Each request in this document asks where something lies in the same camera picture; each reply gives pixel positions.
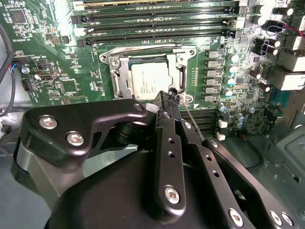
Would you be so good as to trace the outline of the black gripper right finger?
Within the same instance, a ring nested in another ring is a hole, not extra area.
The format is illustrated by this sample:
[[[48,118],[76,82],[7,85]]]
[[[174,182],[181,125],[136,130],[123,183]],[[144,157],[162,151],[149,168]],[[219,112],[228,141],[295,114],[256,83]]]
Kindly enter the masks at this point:
[[[202,140],[181,118],[180,98],[170,93],[174,116],[187,153],[194,157],[211,195],[209,218],[215,229],[296,229],[284,206],[218,140]]]

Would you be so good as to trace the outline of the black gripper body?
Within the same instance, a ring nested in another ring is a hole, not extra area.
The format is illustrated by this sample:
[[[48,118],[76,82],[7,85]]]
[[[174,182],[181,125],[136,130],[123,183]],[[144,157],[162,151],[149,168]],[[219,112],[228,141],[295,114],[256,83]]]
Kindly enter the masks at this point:
[[[214,229],[211,195],[198,166],[173,186],[156,155],[135,151],[68,188],[52,203],[48,229]]]

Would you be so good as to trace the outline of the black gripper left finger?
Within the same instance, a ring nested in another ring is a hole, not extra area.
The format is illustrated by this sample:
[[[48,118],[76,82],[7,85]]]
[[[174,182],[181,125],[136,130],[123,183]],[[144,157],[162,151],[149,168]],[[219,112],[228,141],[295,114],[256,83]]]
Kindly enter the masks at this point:
[[[186,208],[178,100],[159,92],[151,104],[133,99],[30,109],[23,116],[17,165],[53,208],[60,196],[82,181],[86,159],[127,144],[156,156],[149,199],[162,213],[180,216]]]

